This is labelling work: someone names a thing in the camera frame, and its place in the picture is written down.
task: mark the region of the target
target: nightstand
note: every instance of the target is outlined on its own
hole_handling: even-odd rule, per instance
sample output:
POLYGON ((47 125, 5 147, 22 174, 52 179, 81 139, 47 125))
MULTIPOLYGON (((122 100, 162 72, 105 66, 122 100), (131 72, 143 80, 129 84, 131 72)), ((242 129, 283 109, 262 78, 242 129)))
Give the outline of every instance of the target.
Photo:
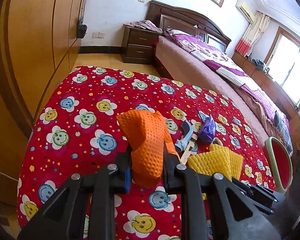
POLYGON ((160 33, 125 26, 122 39, 124 63, 151 64, 154 59, 154 42, 160 33))

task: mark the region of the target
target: purple plastic bag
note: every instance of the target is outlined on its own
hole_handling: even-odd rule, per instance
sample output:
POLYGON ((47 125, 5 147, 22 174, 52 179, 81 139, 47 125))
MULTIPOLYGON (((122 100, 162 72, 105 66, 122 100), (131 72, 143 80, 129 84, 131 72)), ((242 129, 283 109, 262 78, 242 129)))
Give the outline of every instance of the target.
POLYGON ((210 115, 199 130, 198 137, 204 144, 211 144, 216 133, 216 123, 210 115))

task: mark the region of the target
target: smiley face pattern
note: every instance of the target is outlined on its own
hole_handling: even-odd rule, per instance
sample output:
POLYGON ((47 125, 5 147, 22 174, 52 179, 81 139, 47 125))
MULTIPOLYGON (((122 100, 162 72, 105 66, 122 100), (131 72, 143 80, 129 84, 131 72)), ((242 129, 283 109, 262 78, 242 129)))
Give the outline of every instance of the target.
MULTIPOLYGON (((116 116, 131 109, 159 111, 173 142, 181 139, 184 120, 197 133, 212 115, 217 123, 215 138, 244 156, 240 180, 275 190, 262 149, 230 98, 152 75, 79 66, 57 87, 34 125, 18 183, 17 216, 21 228, 73 173, 97 172, 125 151, 128 141, 116 116)), ((208 149, 208 145, 197 141, 191 154, 208 149)), ((116 239, 181 236, 180 196, 167 195, 162 182, 153 188, 132 183, 130 193, 116 199, 116 239)))

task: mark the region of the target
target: wooden headboard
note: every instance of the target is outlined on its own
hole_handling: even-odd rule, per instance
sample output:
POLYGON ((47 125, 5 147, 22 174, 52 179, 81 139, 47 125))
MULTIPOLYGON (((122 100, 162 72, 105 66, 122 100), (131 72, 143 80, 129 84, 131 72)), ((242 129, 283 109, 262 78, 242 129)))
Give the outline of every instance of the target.
POLYGON ((146 20, 152 21, 157 27, 177 29, 191 35, 200 35, 202 40, 225 52, 231 42, 219 27, 206 16, 180 7, 173 7, 151 0, 146 20))

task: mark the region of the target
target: wooden cabinet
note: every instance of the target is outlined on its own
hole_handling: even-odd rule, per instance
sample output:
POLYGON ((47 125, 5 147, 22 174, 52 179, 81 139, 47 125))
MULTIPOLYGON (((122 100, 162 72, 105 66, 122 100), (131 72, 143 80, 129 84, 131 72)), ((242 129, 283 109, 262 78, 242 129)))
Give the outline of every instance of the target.
POLYGON ((125 26, 122 39, 122 61, 124 63, 151 64, 154 42, 160 34, 125 26))
MULTIPOLYGON (((77 58, 81 1, 0 6, 0 172, 15 179, 34 123, 77 58)), ((15 204, 17 182, 0 175, 0 183, 0 201, 15 204)))
POLYGON ((287 93, 277 83, 273 82, 268 75, 257 70, 253 63, 243 55, 235 52, 232 60, 261 87, 277 107, 287 116, 293 150, 296 151, 300 149, 300 116, 287 93))
POLYGON ((55 0, 11 0, 8 40, 11 64, 31 116, 55 71, 51 23, 55 0))
POLYGON ((53 17, 53 54, 58 67, 69 50, 69 27, 72 0, 56 0, 53 17))

